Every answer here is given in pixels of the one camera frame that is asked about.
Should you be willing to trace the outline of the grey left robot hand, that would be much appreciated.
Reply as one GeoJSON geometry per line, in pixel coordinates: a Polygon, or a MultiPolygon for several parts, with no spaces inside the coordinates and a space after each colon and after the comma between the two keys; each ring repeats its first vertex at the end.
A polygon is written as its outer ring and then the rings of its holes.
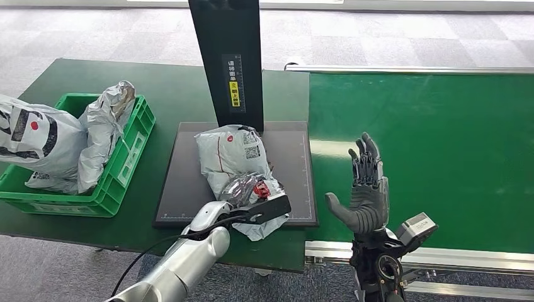
{"type": "Polygon", "coordinates": [[[252,205],[271,196],[271,189],[261,174],[241,174],[230,178],[219,193],[219,200],[233,208],[252,205]]]}

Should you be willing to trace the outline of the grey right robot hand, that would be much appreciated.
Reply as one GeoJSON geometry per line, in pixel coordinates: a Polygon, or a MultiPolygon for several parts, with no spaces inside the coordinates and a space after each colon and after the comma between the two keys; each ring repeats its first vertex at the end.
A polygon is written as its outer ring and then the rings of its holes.
{"type": "Polygon", "coordinates": [[[326,193],[330,212],[354,234],[365,235],[386,227],[389,221],[389,179],[383,174],[378,145],[363,132],[349,149],[353,182],[349,206],[343,206],[334,193],[326,193]]]}

